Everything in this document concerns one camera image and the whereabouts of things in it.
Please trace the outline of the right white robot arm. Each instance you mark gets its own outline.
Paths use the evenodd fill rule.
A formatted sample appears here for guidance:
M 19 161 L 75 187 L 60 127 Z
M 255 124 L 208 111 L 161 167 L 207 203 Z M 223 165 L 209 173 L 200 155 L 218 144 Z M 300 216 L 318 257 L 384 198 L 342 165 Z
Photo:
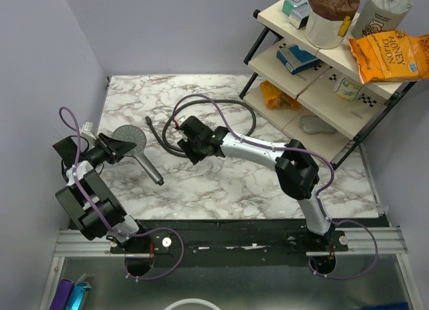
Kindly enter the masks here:
M 193 164 L 216 156 L 238 158 L 273 170 L 281 190 L 297 200 L 305 216 L 310 246 L 322 251 L 332 244 L 334 225 L 318 197 L 319 167 L 301 142 L 266 142 L 235 134 L 227 127 L 212 130 L 195 116 L 181 117 L 176 127 L 182 134 L 178 145 Z

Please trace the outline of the grey shower head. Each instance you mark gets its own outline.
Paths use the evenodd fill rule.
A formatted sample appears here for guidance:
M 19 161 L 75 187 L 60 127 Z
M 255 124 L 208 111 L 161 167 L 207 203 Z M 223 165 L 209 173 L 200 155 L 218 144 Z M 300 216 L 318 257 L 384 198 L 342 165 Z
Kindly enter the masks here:
M 122 125 L 115 129 L 112 134 L 112 138 L 124 142 L 133 142 L 136 147 L 126 153 L 125 156 L 134 158 L 155 184 L 159 186 L 164 184 L 163 176 L 158 172 L 144 153 L 147 144 L 147 137 L 142 129 L 134 125 Z

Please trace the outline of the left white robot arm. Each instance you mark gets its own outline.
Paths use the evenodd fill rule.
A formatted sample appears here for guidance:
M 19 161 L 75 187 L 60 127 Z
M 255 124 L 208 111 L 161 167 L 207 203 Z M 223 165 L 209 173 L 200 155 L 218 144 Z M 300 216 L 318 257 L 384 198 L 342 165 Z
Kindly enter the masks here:
M 86 239 L 109 237 L 118 244 L 125 243 L 132 252 L 143 252 L 149 243 L 147 234 L 97 172 L 97 166 L 122 160 L 136 144 L 99 134 L 94 147 L 83 152 L 81 141 L 78 136 L 68 136 L 53 145 L 65 166 L 66 179 L 56 199 Z

